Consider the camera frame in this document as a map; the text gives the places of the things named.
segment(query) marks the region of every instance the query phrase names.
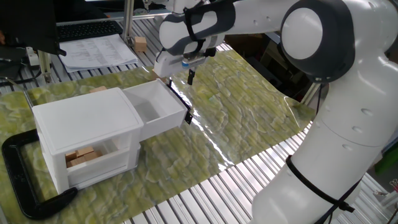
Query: aluminum rail table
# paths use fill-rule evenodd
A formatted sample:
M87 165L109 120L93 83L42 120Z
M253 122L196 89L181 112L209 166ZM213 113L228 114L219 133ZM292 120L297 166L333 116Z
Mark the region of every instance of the aluminum rail table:
M118 22L123 26L122 18L119 18ZM157 19L155 16L133 18L132 31L135 36L147 39L147 52L134 52L139 59L138 63L68 73L59 57L51 55L52 83L68 82L153 65L156 53L162 49ZM223 43L217 47L217 50L232 50L232 48ZM38 70L32 71L24 67L21 69L19 79L32 78L37 72ZM40 76L34 82L24 83L23 87L31 89L49 84L45 82L44 77ZM0 88L1 93L14 90L13 86ZM297 150L310 126L311 124L298 135L126 220L124 224L248 223L251 219L251 204L254 196L275 177L284 165L286 157ZM383 209L373 196L374 191L385 192L385 190L368 174L362 179L361 186L361 193L353 205L356 209L355 212L342 213L332 223L387 223L392 212Z

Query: computer monitor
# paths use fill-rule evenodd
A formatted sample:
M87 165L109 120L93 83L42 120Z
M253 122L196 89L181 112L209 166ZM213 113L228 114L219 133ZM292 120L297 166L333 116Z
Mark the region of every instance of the computer monitor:
M67 54L58 43L53 0L1 0L0 30L33 49Z

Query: wooden block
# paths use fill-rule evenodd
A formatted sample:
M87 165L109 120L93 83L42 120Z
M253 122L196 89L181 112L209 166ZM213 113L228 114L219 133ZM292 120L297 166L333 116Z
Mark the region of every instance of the wooden block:
M98 158L99 156L102 156L101 151L96 151L96 152L91 152L91 153L85 154L84 158L86 161L90 161L90 160Z
M156 74L155 69L152 69L151 75L152 75L152 78L151 78L150 80L156 80L157 78L159 78L159 79L162 80L164 83L166 83L166 81L167 81L167 77L160 78L160 77Z
M74 160L74 159L76 159L76 158L77 158L76 152L71 152L71 153L66 153L66 154L65 154L65 160L66 160L67 162L72 161L72 160Z
M85 158L84 157L79 157L77 159L74 159L74 160L70 161L70 164L72 166L75 166L75 165L81 164L83 162L86 162Z
M104 90L107 90L107 88L105 86L101 86L101 87L90 90L90 93L96 93L98 91L104 91Z
M134 43L134 50L136 52L147 51L147 39L145 37L136 37Z
M77 150L76 151L76 156L77 156L77 158L80 158L80 157L84 156L85 154L91 153L91 152L94 152L94 149L93 149L93 147L88 146L88 147L86 147L84 149Z

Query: open drawer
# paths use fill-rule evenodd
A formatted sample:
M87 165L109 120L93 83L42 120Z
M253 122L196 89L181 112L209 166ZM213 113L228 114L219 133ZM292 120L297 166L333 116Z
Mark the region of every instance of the open drawer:
M184 121L187 108L159 79L123 92L144 122L140 141L179 127Z

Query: paper document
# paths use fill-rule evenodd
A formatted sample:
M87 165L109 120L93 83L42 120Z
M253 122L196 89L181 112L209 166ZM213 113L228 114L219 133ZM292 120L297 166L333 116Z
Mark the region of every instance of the paper document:
M137 56L119 34L60 43L67 56L60 56L67 72L137 63Z

